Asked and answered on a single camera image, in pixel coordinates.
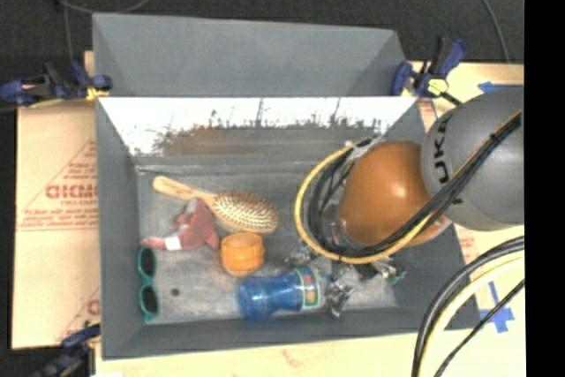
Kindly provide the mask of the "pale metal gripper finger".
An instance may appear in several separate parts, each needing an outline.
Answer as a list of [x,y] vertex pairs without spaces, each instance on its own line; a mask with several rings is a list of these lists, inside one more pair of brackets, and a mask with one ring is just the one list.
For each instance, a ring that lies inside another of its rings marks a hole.
[[319,254],[311,246],[306,243],[298,243],[285,258],[285,264],[289,268],[303,267],[318,258]]
[[327,286],[327,307],[333,318],[340,318],[356,287],[342,278],[330,276]]

